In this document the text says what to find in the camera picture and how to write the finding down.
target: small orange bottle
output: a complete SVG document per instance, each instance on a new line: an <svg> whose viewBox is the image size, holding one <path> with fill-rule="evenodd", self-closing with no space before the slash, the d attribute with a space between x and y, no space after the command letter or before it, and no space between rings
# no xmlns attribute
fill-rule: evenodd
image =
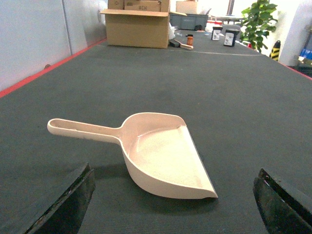
<svg viewBox="0 0 312 234"><path fill-rule="evenodd" d="M187 36L187 45L191 45L191 46L193 46L193 35L192 34L188 34L188 35L186 35Z"/></svg>

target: potted plant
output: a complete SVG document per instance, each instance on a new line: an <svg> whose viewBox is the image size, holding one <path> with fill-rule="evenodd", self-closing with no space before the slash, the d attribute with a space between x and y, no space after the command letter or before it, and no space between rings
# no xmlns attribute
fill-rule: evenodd
<svg viewBox="0 0 312 234"><path fill-rule="evenodd" d="M242 26L245 31L241 33L242 41L250 42L253 49L261 52L261 48L268 48L263 44L263 37L266 37L270 32L274 32L276 27L272 25L276 19L271 15L276 11L277 5L270 4L270 0L257 0L251 7L242 11L244 16Z"/></svg>

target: white label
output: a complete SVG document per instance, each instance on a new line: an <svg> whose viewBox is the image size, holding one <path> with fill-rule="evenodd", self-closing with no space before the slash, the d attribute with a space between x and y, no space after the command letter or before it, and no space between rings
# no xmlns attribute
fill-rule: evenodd
<svg viewBox="0 0 312 234"><path fill-rule="evenodd" d="M213 40L220 40L221 30L214 30L213 32Z"/></svg>
<svg viewBox="0 0 312 234"><path fill-rule="evenodd" d="M224 44L225 45L232 45L233 44L233 39L234 39L234 34L233 33L226 33L225 34L225 39L224 39Z"/></svg>

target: gray table surface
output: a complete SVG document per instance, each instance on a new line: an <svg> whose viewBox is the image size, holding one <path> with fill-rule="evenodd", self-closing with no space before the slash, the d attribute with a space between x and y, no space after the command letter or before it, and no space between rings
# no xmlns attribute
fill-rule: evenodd
<svg viewBox="0 0 312 234"><path fill-rule="evenodd" d="M252 191L261 167L312 196L312 81L193 34L193 51L104 42L2 97L0 223L83 162L97 187L80 234L267 233ZM118 127L139 112L185 120L219 199L151 195L131 180L119 146L46 129L56 117Z"/></svg>

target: cardboard box flap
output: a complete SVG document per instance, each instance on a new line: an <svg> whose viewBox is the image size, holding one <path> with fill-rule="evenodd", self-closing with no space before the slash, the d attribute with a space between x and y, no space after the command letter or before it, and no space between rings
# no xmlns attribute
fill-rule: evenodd
<svg viewBox="0 0 312 234"><path fill-rule="evenodd" d="M155 17L167 17L169 12L156 12L156 11L132 11L132 10L113 10L104 9L100 14L108 15L132 15L132 16L155 16Z"/></svg>
<svg viewBox="0 0 312 234"><path fill-rule="evenodd" d="M176 12L176 11L171 11L170 14L175 14L175 15L180 15L180 16L187 16L187 14L185 14L185 13L180 13L180 12Z"/></svg>

